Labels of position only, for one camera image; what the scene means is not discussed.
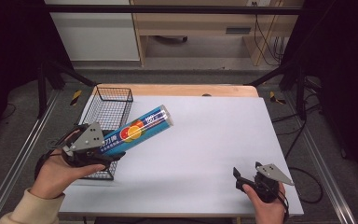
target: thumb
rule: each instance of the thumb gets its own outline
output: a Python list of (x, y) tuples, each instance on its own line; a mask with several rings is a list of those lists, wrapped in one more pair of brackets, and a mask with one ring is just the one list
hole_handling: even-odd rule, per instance
[(248, 195), (248, 198), (251, 200), (252, 204), (257, 204), (260, 202), (260, 198), (252, 187), (246, 184), (244, 184), (242, 187), (243, 190), (245, 190), (246, 195)]
[(105, 166), (102, 164), (92, 164), (88, 166), (76, 168), (76, 179), (84, 177), (86, 175), (92, 175), (95, 172), (105, 169)]

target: black wire basket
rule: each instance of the black wire basket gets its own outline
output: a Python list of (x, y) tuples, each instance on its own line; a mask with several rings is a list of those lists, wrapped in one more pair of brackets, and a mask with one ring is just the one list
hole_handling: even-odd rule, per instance
[[(106, 135), (127, 123), (133, 102), (131, 89), (97, 86), (91, 97), (88, 111), (80, 124), (98, 122)], [(109, 169), (88, 175), (84, 179), (114, 180), (116, 167), (117, 161), (114, 161)]]

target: white cabinet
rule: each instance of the white cabinet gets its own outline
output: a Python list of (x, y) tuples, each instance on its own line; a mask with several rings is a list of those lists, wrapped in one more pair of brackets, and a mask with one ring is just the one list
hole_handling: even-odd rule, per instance
[[(128, 0), (45, 0), (46, 4), (128, 5)], [(51, 13), (71, 61), (139, 61), (130, 13)]]

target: yellow and black tape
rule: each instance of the yellow and black tape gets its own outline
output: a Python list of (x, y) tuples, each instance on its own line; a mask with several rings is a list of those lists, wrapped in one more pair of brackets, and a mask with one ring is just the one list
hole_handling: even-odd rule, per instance
[(76, 105), (77, 100), (79, 99), (81, 91), (75, 91), (74, 97), (72, 98), (71, 105)]
[(281, 105), (286, 105), (286, 101), (285, 100), (278, 100), (276, 97), (275, 97), (275, 93), (273, 91), (270, 91), (269, 92), (269, 100), (272, 102), (272, 103), (279, 103)]

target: beige sleeve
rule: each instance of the beige sleeve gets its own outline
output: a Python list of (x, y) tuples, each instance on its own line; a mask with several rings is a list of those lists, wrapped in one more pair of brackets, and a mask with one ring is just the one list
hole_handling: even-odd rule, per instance
[(34, 223), (51, 224), (58, 223), (58, 211), (60, 210), (64, 195), (51, 200), (41, 199), (24, 191), (24, 196), (13, 212), (5, 214), (0, 219), (0, 224), (7, 223)]

